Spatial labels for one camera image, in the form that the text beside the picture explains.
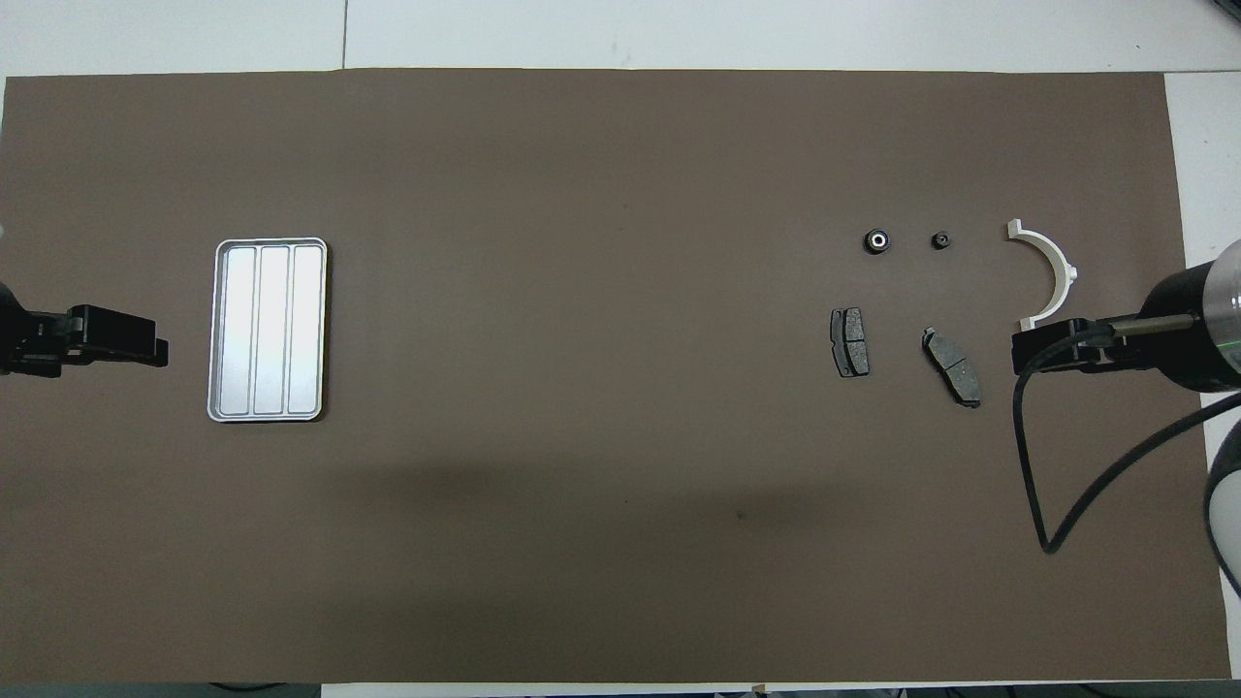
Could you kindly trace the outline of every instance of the brown mat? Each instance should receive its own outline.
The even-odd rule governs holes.
[[[11,78],[0,278],[155,318],[172,364],[0,379],[0,678],[1225,677],[1200,431],[1035,543],[1008,339],[1051,274],[1015,216],[1081,270],[1057,317],[1137,309],[1183,265],[1163,78]],[[305,235],[325,419],[215,424],[215,246]],[[1196,405],[1036,379],[1050,515]]]

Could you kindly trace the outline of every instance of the silver tray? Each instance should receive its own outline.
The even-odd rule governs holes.
[[[207,415],[310,421],[323,409],[328,245],[226,240],[216,248]]]

